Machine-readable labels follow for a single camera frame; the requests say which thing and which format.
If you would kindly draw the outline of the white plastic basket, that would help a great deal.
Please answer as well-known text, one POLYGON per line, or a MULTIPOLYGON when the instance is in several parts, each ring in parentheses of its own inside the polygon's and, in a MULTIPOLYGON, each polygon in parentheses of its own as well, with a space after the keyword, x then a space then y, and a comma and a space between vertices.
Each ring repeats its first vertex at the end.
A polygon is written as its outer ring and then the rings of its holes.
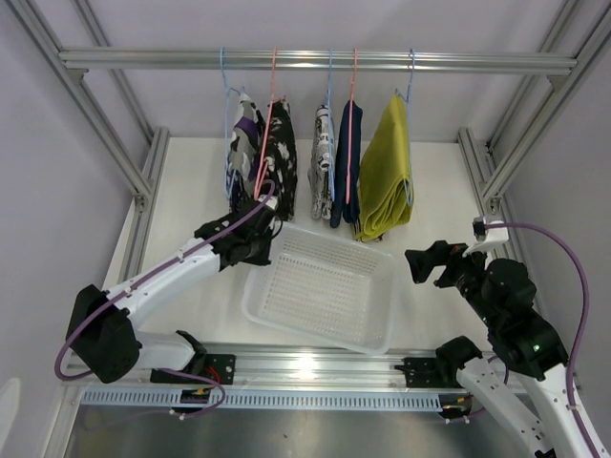
POLYGON ((396 274, 389 253, 287 223, 270 263, 250 270, 242 312, 253 323, 378 356, 390 349, 396 274))

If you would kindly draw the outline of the olive yellow trousers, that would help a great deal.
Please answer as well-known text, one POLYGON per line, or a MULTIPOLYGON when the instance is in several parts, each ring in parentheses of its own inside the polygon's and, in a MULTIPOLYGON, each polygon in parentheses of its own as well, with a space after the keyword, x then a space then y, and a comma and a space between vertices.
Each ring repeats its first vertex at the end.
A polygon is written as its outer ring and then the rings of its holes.
POLYGON ((358 186, 360 215, 354 238, 379 239, 411 219, 414 191, 411 179, 407 104, 395 94, 360 163, 358 186))

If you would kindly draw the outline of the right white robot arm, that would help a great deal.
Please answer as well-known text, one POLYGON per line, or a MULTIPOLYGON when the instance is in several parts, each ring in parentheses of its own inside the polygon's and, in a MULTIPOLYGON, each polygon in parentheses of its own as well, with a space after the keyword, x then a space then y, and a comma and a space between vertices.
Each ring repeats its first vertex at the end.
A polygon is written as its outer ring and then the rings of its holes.
POLYGON ((487 261, 467 245, 436 241, 405 257, 414 282, 442 268, 439 288, 454 287, 487 327, 487 340, 498 359, 514 373, 533 409, 494 373, 482 352, 459 336, 435 351, 435 377, 459 385, 483 405, 528 457, 607 457, 579 394, 570 381, 569 355, 555 328, 533 308, 536 287, 526 266, 516 260, 487 261))

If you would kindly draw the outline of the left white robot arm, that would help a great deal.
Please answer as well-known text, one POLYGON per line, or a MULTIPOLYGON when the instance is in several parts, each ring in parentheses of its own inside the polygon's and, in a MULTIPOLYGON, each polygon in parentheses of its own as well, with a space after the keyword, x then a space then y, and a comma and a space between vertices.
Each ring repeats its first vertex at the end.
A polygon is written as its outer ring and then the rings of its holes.
POLYGON ((236 213, 203 224, 167 260, 116 286, 90 284, 75 299, 65 350, 104 383, 149 369, 155 383, 193 383, 205 376, 207 351, 186 331, 156 334, 143 324, 184 290, 239 263, 267 266, 278 200, 250 199, 236 213))

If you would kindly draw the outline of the purple camouflage trousers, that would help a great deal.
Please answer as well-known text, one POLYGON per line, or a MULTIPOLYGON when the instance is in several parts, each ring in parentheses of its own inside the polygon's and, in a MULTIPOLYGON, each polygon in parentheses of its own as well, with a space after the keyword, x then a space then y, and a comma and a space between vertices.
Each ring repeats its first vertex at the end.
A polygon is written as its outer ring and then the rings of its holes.
POLYGON ((240 92, 235 123, 228 143, 226 194, 229 209, 237 212, 254 195, 256 160, 263 141, 264 121, 255 101, 240 92))

